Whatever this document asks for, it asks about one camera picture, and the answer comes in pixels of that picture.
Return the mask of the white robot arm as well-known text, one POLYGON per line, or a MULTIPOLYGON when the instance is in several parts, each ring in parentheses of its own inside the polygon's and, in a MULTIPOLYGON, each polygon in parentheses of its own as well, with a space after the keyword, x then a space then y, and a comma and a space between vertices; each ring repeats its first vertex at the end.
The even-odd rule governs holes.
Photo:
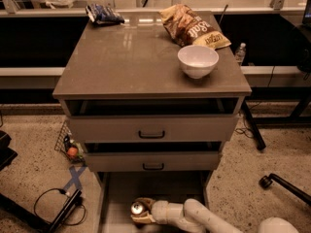
POLYGON ((169 224, 187 233, 243 233, 195 199, 180 204, 137 198, 130 211, 132 220, 140 224, 169 224))

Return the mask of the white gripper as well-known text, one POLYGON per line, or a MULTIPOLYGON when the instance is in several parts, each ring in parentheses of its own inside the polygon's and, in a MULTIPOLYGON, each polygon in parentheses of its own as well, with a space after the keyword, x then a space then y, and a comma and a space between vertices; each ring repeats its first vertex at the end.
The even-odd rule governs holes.
POLYGON ((147 197, 140 197, 137 198, 134 202, 142 202, 146 206, 146 212, 143 212, 142 214, 132 214, 131 218, 135 223, 140 224, 151 224, 151 223, 157 223, 157 224, 166 224, 167 223, 167 207, 168 202, 159 200, 156 201, 152 198, 147 197))

